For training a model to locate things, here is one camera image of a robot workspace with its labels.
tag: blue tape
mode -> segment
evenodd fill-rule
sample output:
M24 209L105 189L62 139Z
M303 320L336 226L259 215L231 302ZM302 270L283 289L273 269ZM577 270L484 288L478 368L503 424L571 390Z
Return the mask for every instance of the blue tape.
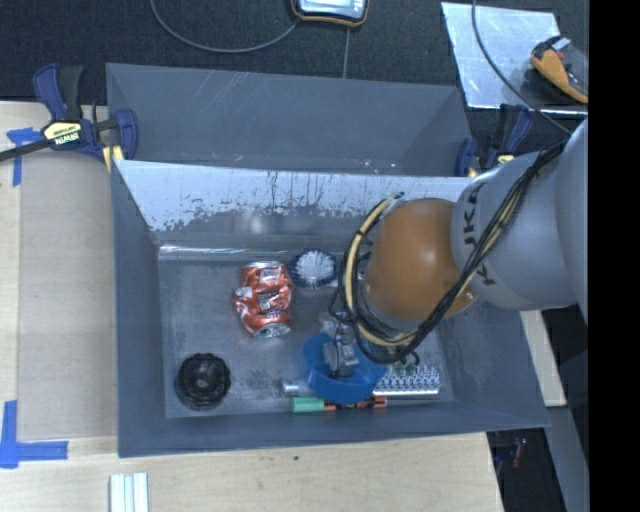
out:
M44 139L38 130L33 128L19 128L17 130L9 130L7 137L16 147L28 142L38 142ZM17 187L22 183L22 157L17 156L13 161L13 186Z
M69 441L20 443L16 441L18 402L4 403L2 437L0 437L0 468L15 469L23 461L66 460Z

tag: yellow cable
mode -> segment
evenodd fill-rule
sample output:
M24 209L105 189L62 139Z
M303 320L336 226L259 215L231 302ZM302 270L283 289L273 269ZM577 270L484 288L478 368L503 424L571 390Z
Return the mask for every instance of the yellow cable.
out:
M358 253L358 248L360 247L360 244L362 243L362 239L364 238L364 234L368 233L369 229L371 228L372 224L374 222L376 222L380 215L382 215L384 213L384 211L390 206L390 204L397 199L399 196L391 196L388 199L385 199L384 201L382 201L380 204L378 204L378 206L376 206L367 216L367 218L364 220L364 222L362 223L362 225L360 226L360 228L358 229L358 232L355 234L355 236L353 237L353 240L351 241L351 246L349 247L349 252L347 255L347 261L345 264L345 269L344 269L344 281L345 281L345 300L347 302L347 307L349 308L350 311L353 311L353 295L351 293L351 288L352 288L352 275L353 275L353 267L355 265L355 259L356 259L356 255ZM382 338L379 338L378 336L375 336L374 334L371 334L360 322L356 322L356 326L358 328L358 330L360 331L360 333L362 334L363 338L365 338L367 341L370 341L372 343L376 343L378 345L386 345L386 346L395 346L395 345L400 345L400 344L404 344L404 343L410 343L414 338L415 338L415 333L416 331L406 335L406 336L402 336L399 338L396 338L392 341L387 341L384 340Z

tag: black cable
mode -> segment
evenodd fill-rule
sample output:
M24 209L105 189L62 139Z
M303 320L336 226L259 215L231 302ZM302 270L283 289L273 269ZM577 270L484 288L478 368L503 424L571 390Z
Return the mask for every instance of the black cable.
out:
M538 153L536 160L525 170L525 172L516 180L516 182L511 186L507 195L501 202L500 206L497 208L493 217L487 224L487 227L484 229L481 237L479 238L476 246L472 250L471 254L467 258L467 262L461 272L460 278L458 281L447 291L447 293L442 297L440 302L436 305L434 310L431 312L429 317L420 324L420 326L416 329L415 334L412 338L412 341L408 344L398 344L398 346L391 346L390 348L393 353L389 354L388 357L379 356L374 354L371 351L370 342L362 339L360 332L358 330L358 323L362 324L369 332L374 332L378 337L385 338L388 335L390 329L389 326L385 326L383 329L379 329L379 326L376 324L379 322L372 320L373 315L370 313L363 311L361 307L359 307L357 303L357 296L355 294L355 290L351 290L352 297L354 297L354 305L356 311L347 311L347 318L351 322L353 326L353 330L356 336L356 341L360 350L364 353L364 355L369 358L371 361L378 364L392 364L397 361L402 360L407 355L415 354L415 349L422 343L427 335L438 325L438 323L444 318L447 311L453 304L453 301L456 299L462 288L466 285L467 281L471 278L475 269L482 263L482 261L493 251L493 249L497 246L499 241L506 235L509 228L512 226L520 207L522 206L522 202L526 195L529 186L533 183L533 181L540 174L542 169L550 163L554 158L556 158L565 146L565 142L560 142L554 145L551 145L547 148L543 148ZM369 231L373 229L373 227L377 224L377 221L374 222ZM343 258L343 267L345 268L346 264L346 253ZM355 283L357 282L357 265L354 264L354 267L351 269L352 271L352 287L355 287ZM338 289L336 290L336 294L339 295L342 299L343 305L345 308L347 307L347 301L345 299L345 291L344 291L344 283L343 283L343 272L338 274Z
M275 39L267 41L266 43L262 43L256 46L251 46L249 48L237 48L237 49L214 48L212 46L206 46L203 44L196 43L195 41L191 41L190 39L187 39L186 37L181 36L175 30L173 30L169 25L167 25L167 23L160 17L160 14L158 13L158 10L155 5L155 0L149 0L149 5L151 7L151 11L153 12L153 15L155 16L156 20L158 20L158 23L160 23L160 26L163 29L165 29L169 34L171 34L173 37L175 37L179 41L182 41L183 43L188 44L189 46L193 46L194 48L198 48L200 50L204 50L206 52L212 52L212 53L240 54L240 53L255 52L257 50L268 48L269 46L279 43L285 37L291 34L291 32L293 32L293 29L296 28L298 26L298 23L300 22L299 19L296 19L287 30L285 30L282 34L280 34Z
M487 59L487 63L491 66L491 68L496 73L496 75L498 75L500 80L502 80L504 84L511 90L511 92L513 92L516 96L518 96L518 98L520 98L520 100L527 107L529 107L533 112L541 116L545 121L551 123L553 126L561 130L566 135L571 135L572 133L571 130L568 130L567 128L562 126L560 123L552 119L550 116L542 112L540 109L534 107L531 104L531 102L525 96L523 96L522 93L520 93L520 91L518 91L511 82L509 82L509 80L507 79L506 76L504 76L502 71L500 71L496 63L493 61L493 59L489 55L489 52L487 51L487 48L482 42L482 39L480 38L480 32L478 31L478 23L476 21L476 0L472 0L472 4L471 4L471 23L473 24L473 32L476 36L476 41L478 42L478 46L480 47L480 50L482 50L482 53L484 54L485 59Z

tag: black cap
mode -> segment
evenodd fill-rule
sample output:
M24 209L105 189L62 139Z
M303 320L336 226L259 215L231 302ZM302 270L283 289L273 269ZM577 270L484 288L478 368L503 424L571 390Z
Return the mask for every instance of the black cap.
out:
M231 372L213 354L194 354L184 360L175 388L180 401L194 411L212 409L229 391Z

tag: red and silver can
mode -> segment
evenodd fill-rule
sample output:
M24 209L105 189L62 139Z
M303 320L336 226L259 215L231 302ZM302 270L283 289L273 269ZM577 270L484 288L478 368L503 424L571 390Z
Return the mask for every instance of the red and silver can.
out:
M293 282L277 261L257 261L242 268L242 286L233 294L242 325L258 338L282 336L291 330Z

